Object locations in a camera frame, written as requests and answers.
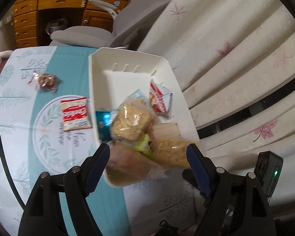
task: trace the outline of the wooden drawer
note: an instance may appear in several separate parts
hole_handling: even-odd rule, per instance
[[[25,27],[36,24],[37,11],[14,17],[14,28]]]
[[[18,48],[26,47],[36,47],[37,46],[37,37],[20,39],[16,41]]]
[[[36,37],[36,25],[20,27],[15,29],[15,39],[24,39],[30,37]]]
[[[85,10],[81,26],[103,28],[112,32],[113,19],[108,12]]]
[[[37,11],[37,1],[38,0],[26,0],[13,4],[14,16],[18,16],[24,13]]]
[[[116,9],[116,11],[117,10],[122,10],[128,4],[128,1],[127,0],[101,0],[101,1],[110,3],[112,5],[115,5],[118,8],[118,9]],[[101,9],[101,8],[93,5],[90,1],[87,1],[87,9],[97,10],[97,11],[105,11],[105,10],[103,10],[103,9]]]
[[[38,0],[38,9],[53,9],[53,8],[84,8],[83,0]]]

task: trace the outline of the black cable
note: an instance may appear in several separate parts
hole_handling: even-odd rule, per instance
[[[0,135],[0,159],[1,159],[1,162],[2,162],[4,172],[6,174],[6,178],[8,179],[9,185],[10,185],[10,187],[12,189],[12,192],[14,193],[14,196],[16,197],[16,199],[17,199],[18,203],[20,204],[21,208],[24,210],[25,204],[24,204],[20,194],[18,193],[18,190],[15,187],[15,184],[13,182],[12,176],[11,176],[10,171],[9,171],[8,164],[6,163],[6,157],[5,157],[4,151],[3,151],[1,135]]]

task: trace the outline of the tablecloth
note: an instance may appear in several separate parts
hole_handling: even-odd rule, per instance
[[[92,129],[63,132],[60,100],[88,97],[88,55],[96,49],[47,46],[17,49],[0,74],[0,132],[9,171],[26,203],[39,174],[64,173],[93,155],[98,143]],[[36,91],[28,84],[33,71],[60,79],[57,91]],[[181,170],[168,178],[112,188],[101,178],[88,198],[90,210],[104,236],[150,235],[158,223],[186,228],[194,223],[191,186]],[[64,194],[61,207],[69,235],[76,235]],[[14,197],[0,161],[0,221],[17,235],[23,210]]]

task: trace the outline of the white plastic tray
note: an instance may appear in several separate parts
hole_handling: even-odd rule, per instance
[[[178,124],[182,137],[199,141],[187,103],[169,62],[160,56],[146,53],[100,48],[89,56],[90,113],[93,125],[97,125],[95,111],[116,109],[137,89],[148,97],[151,79],[173,92],[171,119],[159,116],[159,121]],[[97,144],[100,144],[97,127],[93,127]]]

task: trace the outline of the white curtain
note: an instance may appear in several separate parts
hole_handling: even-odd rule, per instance
[[[172,0],[138,51],[170,62],[199,129],[295,77],[295,20],[279,0]],[[259,152],[281,155],[270,204],[295,201],[295,91],[201,142],[215,165],[239,174]]]
[[[0,52],[16,49],[15,32],[12,8],[3,16],[0,21]]]

